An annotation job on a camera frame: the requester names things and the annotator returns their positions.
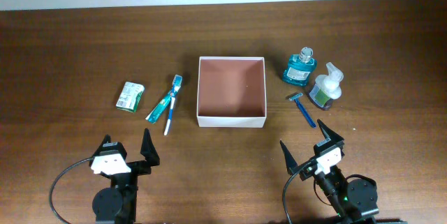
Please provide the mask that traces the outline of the clear pump soap bottle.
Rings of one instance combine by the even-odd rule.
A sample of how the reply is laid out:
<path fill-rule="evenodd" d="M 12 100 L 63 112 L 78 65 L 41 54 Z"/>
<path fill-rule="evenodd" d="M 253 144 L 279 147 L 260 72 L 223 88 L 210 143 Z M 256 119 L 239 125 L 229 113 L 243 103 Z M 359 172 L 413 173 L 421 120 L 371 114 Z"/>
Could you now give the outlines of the clear pump soap bottle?
<path fill-rule="evenodd" d="M 329 110 L 334 100 L 342 95 L 340 83 L 344 79 L 343 72 L 332 62 L 326 64 L 327 75 L 318 75 L 308 93 L 310 101 L 322 110 Z"/>

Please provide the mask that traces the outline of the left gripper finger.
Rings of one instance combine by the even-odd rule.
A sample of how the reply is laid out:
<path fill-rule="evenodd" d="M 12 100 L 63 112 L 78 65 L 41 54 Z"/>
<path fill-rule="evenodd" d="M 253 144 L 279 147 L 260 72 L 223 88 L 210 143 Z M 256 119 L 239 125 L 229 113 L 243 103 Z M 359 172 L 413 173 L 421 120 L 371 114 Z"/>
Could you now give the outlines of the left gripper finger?
<path fill-rule="evenodd" d="M 152 167 L 160 165 L 160 158 L 154 147 L 148 128 L 146 128 L 143 133 L 140 154 L 145 157 L 145 160 L 149 163 L 149 166 Z"/>
<path fill-rule="evenodd" d="M 93 153 L 92 158 L 113 154 L 119 154 L 124 160 L 126 160 L 127 152 L 124 145 L 121 142 L 113 142 L 109 135 L 105 135 L 103 141 Z"/>

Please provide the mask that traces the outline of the green toothpaste tube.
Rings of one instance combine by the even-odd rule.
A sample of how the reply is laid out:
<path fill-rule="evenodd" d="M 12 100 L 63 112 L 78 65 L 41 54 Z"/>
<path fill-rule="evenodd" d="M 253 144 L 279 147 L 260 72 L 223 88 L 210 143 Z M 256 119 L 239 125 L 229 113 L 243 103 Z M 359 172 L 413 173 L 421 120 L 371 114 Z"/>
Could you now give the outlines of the green toothpaste tube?
<path fill-rule="evenodd" d="M 171 98 L 176 95 L 176 91 L 169 91 L 156 105 L 156 107 L 146 116 L 146 120 L 155 124 L 165 109 L 170 105 Z"/>

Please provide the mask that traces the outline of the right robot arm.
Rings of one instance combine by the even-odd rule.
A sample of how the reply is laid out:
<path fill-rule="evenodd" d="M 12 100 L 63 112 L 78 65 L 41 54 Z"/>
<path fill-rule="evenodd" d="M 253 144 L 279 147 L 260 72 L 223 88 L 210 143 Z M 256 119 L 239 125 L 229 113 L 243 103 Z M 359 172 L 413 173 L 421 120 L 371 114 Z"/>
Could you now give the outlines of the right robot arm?
<path fill-rule="evenodd" d="M 290 175 L 282 191 L 282 204 L 286 220 L 291 216 L 286 204 L 286 191 L 292 180 L 299 177 L 302 181 L 312 177 L 314 188 L 320 188 L 337 214 L 338 223 L 375 223 L 379 213 L 378 193 L 375 180 L 361 174 L 345 177 L 337 164 L 344 157 L 344 138 L 327 127 L 320 119 L 317 121 L 325 139 L 314 145 L 314 156 L 308 161 L 297 164 L 294 157 L 281 142 L 286 169 Z"/>

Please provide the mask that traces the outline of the blue white toothbrush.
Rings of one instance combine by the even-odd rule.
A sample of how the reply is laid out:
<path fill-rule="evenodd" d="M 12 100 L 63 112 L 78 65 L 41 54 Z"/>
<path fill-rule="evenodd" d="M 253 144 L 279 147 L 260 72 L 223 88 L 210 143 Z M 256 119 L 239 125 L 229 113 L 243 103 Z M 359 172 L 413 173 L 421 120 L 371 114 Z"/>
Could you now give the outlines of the blue white toothbrush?
<path fill-rule="evenodd" d="M 171 123 L 173 120 L 173 110 L 174 110 L 174 106 L 175 106 L 176 95 L 181 88 L 182 80 L 183 80 L 183 77 L 181 75 L 174 76 L 173 87 L 170 92 L 170 109 L 169 109 L 169 113 L 168 113 L 168 120 L 166 122 L 166 127 L 163 132 L 164 135 L 167 135 L 170 130 L 170 126 L 171 126 Z"/>

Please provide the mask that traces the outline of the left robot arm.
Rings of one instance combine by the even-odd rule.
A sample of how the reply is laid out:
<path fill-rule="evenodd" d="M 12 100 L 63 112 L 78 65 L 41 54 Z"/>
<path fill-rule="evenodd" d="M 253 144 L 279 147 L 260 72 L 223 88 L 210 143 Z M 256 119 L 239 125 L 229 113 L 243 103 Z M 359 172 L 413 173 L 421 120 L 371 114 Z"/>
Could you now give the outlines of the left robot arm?
<path fill-rule="evenodd" d="M 110 186 L 100 190 L 92 201 L 96 223 L 134 223 L 138 195 L 138 177 L 148 175 L 160 158 L 149 130 L 143 133 L 140 154 L 142 160 L 126 162 L 127 152 L 120 142 L 106 135 L 89 162 L 94 174 L 110 180 Z"/>

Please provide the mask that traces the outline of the blue disposable razor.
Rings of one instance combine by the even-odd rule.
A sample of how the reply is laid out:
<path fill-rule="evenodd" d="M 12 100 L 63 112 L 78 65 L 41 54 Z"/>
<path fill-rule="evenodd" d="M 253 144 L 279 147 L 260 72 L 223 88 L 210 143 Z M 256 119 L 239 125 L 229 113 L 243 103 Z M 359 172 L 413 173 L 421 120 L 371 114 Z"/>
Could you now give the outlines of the blue disposable razor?
<path fill-rule="evenodd" d="M 303 93 L 292 94 L 288 97 L 288 100 L 293 101 L 296 104 L 297 108 L 299 109 L 299 111 L 301 111 L 303 117 L 306 119 L 309 126 L 311 128 L 315 128 L 316 124 L 315 124 L 314 120 L 311 118 L 311 116 L 305 109 L 304 105 L 300 102 L 300 98 L 302 96 L 303 96 Z"/>

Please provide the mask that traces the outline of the blue mouthwash bottle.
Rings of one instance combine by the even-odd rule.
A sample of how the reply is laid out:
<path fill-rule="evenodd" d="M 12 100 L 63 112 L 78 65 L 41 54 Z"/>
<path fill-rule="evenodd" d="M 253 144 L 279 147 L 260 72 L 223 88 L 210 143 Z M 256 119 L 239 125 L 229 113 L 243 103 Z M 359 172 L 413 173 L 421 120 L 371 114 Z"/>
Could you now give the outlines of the blue mouthwash bottle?
<path fill-rule="evenodd" d="M 313 58 L 313 49 L 304 47 L 299 54 L 292 54 L 283 73 L 282 80 L 299 87 L 308 84 L 309 76 L 317 67 L 317 60 Z"/>

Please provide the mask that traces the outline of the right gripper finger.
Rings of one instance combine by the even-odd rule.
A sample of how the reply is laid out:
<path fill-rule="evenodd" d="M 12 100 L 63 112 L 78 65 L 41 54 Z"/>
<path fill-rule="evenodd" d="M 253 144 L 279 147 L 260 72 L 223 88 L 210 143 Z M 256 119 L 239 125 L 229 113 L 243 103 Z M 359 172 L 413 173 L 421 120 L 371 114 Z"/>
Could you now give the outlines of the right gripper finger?
<path fill-rule="evenodd" d="M 327 127 L 320 119 L 317 120 L 317 123 L 325 139 L 314 145 L 315 155 L 322 156 L 335 148 L 342 150 L 344 138 Z"/>
<path fill-rule="evenodd" d="M 284 142 L 280 140 L 279 143 L 284 154 L 287 172 L 289 175 L 294 175 L 298 171 L 298 164 L 296 163 L 296 160 L 294 159 Z"/>

